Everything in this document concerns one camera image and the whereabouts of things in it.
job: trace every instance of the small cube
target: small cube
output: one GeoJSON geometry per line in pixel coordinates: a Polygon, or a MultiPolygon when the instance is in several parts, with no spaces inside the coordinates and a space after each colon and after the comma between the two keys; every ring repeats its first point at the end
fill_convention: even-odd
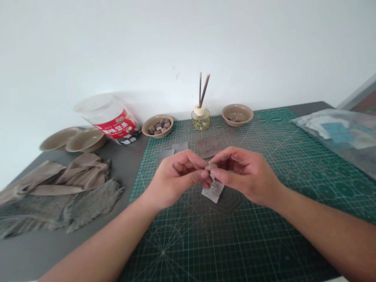
{"type": "Polygon", "coordinates": [[[209,170],[212,170],[213,168],[218,168],[218,165],[215,163],[210,163],[208,166],[209,166],[209,170]]]}
{"type": "Polygon", "coordinates": [[[218,165],[215,163],[210,163],[208,166],[205,167],[205,170],[211,171],[213,168],[218,168],[218,165]]]}

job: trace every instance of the wrist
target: wrist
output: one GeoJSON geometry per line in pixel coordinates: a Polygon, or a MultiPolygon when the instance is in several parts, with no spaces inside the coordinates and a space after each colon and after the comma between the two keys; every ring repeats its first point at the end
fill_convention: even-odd
{"type": "Polygon", "coordinates": [[[291,190],[284,186],[282,183],[278,183],[278,185],[274,188],[273,191],[273,197],[271,201],[269,201],[266,206],[275,212],[278,212],[281,206],[284,205],[284,201],[286,198],[286,195],[290,192],[291,190]]]}
{"type": "Polygon", "coordinates": [[[150,195],[149,191],[146,189],[144,193],[137,199],[139,201],[140,206],[148,210],[155,215],[157,215],[163,208],[161,208],[157,201],[155,200],[155,197],[153,195],[150,195]]]}

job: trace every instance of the fingernail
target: fingernail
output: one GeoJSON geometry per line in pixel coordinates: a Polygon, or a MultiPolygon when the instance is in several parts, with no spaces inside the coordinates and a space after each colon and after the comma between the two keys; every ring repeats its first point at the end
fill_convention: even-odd
{"type": "Polygon", "coordinates": [[[214,176],[218,176],[218,169],[217,168],[213,168],[211,171],[210,171],[210,174],[214,175],[214,176]]]}

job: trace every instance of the table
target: table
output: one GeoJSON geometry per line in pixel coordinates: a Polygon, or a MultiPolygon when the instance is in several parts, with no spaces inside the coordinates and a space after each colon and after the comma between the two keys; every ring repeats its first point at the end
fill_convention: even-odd
{"type": "MultiPolygon", "coordinates": [[[[289,107],[297,116],[304,116],[326,108],[332,107],[325,102],[289,107]]],[[[98,232],[125,209],[147,142],[148,137],[143,135],[133,144],[119,146],[111,142],[95,152],[104,159],[112,159],[112,177],[120,181],[125,187],[124,193],[111,213],[95,219],[90,224],[71,234],[66,234],[65,230],[37,231],[0,240],[0,273],[2,281],[25,282],[39,279],[62,258],[98,232]]],[[[60,151],[44,152],[20,173],[14,181],[20,179],[46,160],[68,165],[79,154],[60,151]]]]}

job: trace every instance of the brown paper square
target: brown paper square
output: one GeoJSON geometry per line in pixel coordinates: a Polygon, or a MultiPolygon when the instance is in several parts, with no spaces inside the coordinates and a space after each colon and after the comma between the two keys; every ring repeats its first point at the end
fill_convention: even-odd
{"type": "Polygon", "coordinates": [[[210,136],[208,138],[197,140],[199,146],[200,155],[203,159],[214,156],[221,151],[219,142],[216,136],[210,136]]]}

